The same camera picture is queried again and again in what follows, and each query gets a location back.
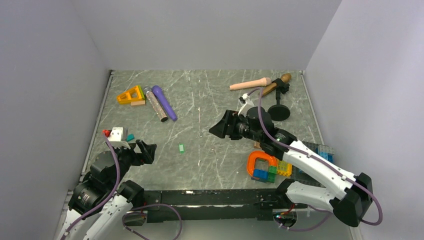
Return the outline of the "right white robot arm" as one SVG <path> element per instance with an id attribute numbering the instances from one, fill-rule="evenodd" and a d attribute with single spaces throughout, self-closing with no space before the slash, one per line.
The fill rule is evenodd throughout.
<path id="1" fill-rule="evenodd" d="M 325 160 L 290 132 L 274 125 L 262 107 L 252 107 L 245 115 L 226 110 L 209 133 L 231 140 L 246 138 L 258 142 L 261 149 L 279 161 L 301 169 L 322 186 L 315 187 L 286 179 L 276 190 L 276 203 L 282 208 L 305 204 L 332 212 L 342 223 L 358 227 L 376 200 L 372 179 L 365 173 L 355 175 Z"/>

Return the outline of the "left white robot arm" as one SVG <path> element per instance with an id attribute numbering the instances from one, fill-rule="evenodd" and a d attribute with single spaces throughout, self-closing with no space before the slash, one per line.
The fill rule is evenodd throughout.
<path id="1" fill-rule="evenodd" d="M 145 193 L 137 183 L 123 181 L 130 167 L 153 163 L 157 145 L 140 139 L 105 142 L 109 149 L 97 155 L 72 191 L 60 240 L 102 240 L 127 212 L 161 200 L 158 192 Z"/>

